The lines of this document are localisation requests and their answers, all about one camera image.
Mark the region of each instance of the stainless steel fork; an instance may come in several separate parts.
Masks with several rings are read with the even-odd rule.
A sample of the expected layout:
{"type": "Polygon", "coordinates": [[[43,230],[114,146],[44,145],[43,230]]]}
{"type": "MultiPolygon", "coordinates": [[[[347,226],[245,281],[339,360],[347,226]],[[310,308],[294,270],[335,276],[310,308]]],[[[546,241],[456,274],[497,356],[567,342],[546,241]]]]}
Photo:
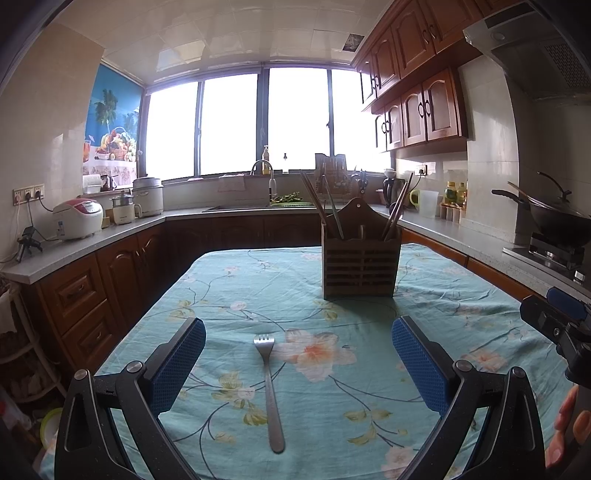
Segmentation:
{"type": "Polygon", "coordinates": [[[269,368],[269,356],[275,345],[275,339],[272,336],[258,335],[255,339],[256,349],[261,354],[265,368],[265,399],[267,401],[267,428],[269,431],[269,445],[275,453],[281,453],[285,449],[285,439],[283,438],[283,429],[281,420],[277,411],[277,402],[275,401],[275,391],[271,381],[271,369],[269,368]]]}

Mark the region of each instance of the gray countertop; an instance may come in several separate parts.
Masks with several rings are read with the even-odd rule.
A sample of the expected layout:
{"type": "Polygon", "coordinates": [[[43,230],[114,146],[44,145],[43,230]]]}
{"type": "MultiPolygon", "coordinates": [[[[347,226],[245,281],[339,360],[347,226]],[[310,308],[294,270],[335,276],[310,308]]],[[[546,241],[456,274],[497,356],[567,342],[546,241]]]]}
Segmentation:
{"type": "MultiPolygon", "coordinates": [[[[66,242],[44,242],[43,252],[36,251],[28,258],[25,256],[20,264],[7,264],[1,273],[9,280],[32,284],[68,263],[84,257],[99,248],[165,221],[244,215],[315,214],[315,210],[309,207],[288,209],[253,208],[214,210],[208,212],[207,210],[209,208],[197,207],[182,210],[166,210],[162,215],[137,219],[135,222],[127,225],[111,225],[88,238],[66,242]]],[[[382,205],[372,205],[372,208],[384,216],[388,215],[386,207],[382,205]]],[[[564,281],[559,280],[538,268],[504,254],[503,248],[509,248],[513,245],[498,238],[470,230],[457,223],[440,218],[424,218],[413,211],[404,213],[400,220],[400,225],[479,260],[542,296],[545,296],[550,287],[558,287],[575,298],[586,302],[591,301],[591,293],[585,295],[575,289],[570,281],[566,279],[564,281]]]]}

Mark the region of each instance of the range hood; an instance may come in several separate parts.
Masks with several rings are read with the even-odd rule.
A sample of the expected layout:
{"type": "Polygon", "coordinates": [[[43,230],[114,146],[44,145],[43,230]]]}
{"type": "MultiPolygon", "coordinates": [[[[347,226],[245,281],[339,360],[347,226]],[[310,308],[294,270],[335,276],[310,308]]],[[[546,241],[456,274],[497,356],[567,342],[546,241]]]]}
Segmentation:
{"type": "Polygon", "coordinates": [[[527,3],[464,30],[469,44],[498,63],[533,100],[591,100],[591,77],[556,28],[527,3]]]}

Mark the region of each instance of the floral tablecloth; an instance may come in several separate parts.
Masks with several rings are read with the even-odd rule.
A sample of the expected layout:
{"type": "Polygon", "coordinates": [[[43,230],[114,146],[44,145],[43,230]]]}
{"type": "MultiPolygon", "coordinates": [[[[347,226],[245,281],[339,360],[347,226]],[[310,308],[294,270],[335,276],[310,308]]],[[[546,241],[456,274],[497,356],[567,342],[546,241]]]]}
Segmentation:
{"type": "MultiPolygon", "coordinates": [[[[549,441],[570,387],[553,346],[519,317],[519,303],[426,247],[404,245],[394,297],[322,299],[320,248],[207,254],[152,307],[99,373],[145,360],[185,318],[201,318],[205,349],[171,411],[168,435],[202,478],[396,479],[439,415],[430,411],[392,347],[392,321],[410,315],[454,358],[479,369],[528,372],[549,441]],[[252,343],[271,333],[285,452],[268,444],[262,360],[252,343]]],[[[124,445],[150,478],[121,412],[124,445]]],[[[461,472],[478,415],[449,478],[461,472]]],[[[43,462],[52,477],[53,456],[43,462]]]]}

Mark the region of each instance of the faucet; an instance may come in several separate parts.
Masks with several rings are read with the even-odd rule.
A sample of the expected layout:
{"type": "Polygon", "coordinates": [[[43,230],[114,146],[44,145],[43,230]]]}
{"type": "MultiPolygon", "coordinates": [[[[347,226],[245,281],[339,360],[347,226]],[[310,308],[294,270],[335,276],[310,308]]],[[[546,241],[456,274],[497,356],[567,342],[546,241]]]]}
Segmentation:
{"type": "Polygon", "coordinates": [[[270,205],[271,201],[273,200],[273,197],[275,195],[277,195],[277,182],[275,181],[275,178],[274,178],[273,166],[271,165],[271,162],[269,162],[268,160],[257,160],[252,165],[250,175],[255,174],[255,168],[259,163],[261,163],[261,164],[266,163],[267,165],[269,165],[269,169],[271,170],[271,179],[269,180],[269,205],[270,205]]]}

